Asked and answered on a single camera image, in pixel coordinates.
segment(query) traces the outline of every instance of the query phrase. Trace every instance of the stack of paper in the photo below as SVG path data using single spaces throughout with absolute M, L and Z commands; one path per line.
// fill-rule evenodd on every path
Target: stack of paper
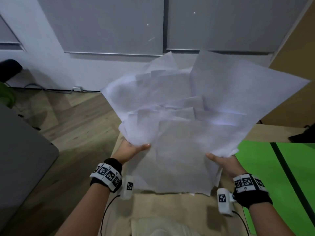
M 152 144 L 127 163 L 135 188 L 209 195 L 221 170 L 205 153 L 235 154 L 259 119 L 308 82 L 207 51 L 192 68 L 178 69 L 169 52 L 101 91 L 122 120 L 125 138 Z

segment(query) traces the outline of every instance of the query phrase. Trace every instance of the hand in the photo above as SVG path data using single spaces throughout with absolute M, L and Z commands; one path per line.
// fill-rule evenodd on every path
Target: hand
M 247 174 L 247 171 L 242 167 L 241 163 L 237 160 L 236 156 L 218 157 L 211 153 L 206 153 L 206 157 L 211 161 L 218 163 L 225 173 L 232 179 L 242 174 Z
M 150 147 L 151 147 L 150 144 L 134 146 L 124 138 L 124 140 L 118 147 L 117 151 L 111 156 L 111 158 L 115 158 L 123 165 L 126 162 L 128 162 L 131 158 L 133 158 L 136 154 L 138 154 L 140 151 L 147 150 Z

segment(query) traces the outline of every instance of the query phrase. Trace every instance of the floor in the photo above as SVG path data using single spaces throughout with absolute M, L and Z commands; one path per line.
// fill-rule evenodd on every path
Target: floor
M 0 235 L 54 235 L 89 188 L 87 176 L 110 157 L 120 119 L 98 93 L 15 93 L 14 110 L 60 155 Z

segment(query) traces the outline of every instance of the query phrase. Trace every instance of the wrist strap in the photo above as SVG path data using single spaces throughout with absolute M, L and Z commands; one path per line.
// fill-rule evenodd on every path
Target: wrist strap
M 235 190 L 233 198 L 249 209 L 252 204 L 269 202 L 273 204 L 262 181 L 252 174 L 243 174 L 233 178 Z
M 90 185 L 99 183 L 107 186 L 109 190 L 115 193 L 121 187 L 121 170 L 122 165 L 114 158 L 108 158 L 104 163 L 97 165 L 96 169 L 92 172 Z

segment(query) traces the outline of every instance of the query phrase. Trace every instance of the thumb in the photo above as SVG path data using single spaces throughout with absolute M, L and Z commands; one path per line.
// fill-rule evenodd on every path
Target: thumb
M 151 147 L 151 144 L 143 144 L 137 147 L 137 152 L 148 150 Z
M 221 160 L 222 158 L 221 157 L 218 157 L 216 155 L 213 155 L 212 153 L 206 153 L 206 157 L 208 159 L 210 159 L 211 161 L 214 161 L 215 163 L 218 163 L 218 164 L 221 164 Z

